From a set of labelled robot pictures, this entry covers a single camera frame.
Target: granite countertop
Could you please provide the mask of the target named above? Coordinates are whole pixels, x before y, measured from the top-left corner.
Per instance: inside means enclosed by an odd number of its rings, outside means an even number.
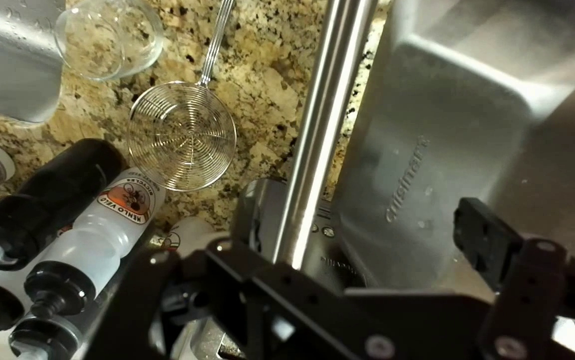
[[[63,70],[59,104],[45,123],[0,116],[0,145],[17,166],[17,173],[0,186],[0,196],[19,188],[33,170],[79,138],[103,138],[127,154],[123,136],[135,96],[151,84],[197,79],[217,0],[149,1],[157,10],[167,38],[151,68],[111,81],[91,81]],[[167,228],[181,216],[201,216],[215,228],[225,228],[237,194],[249,180],[287,175],[324,3],[324,0],[237,0],[211,81],[215,97],[231,112],[237,126],[237,158],[227,173],[205,190],[167,192],[167,202],[155,217],[157,225]],[[378,6],[368,35],[368,50],[362,55],[346,109],[346,126],[338,138],[340,145],[330,167],[326,196],[340,166],[350,116],[360,97],[384,8],[386,1]]]

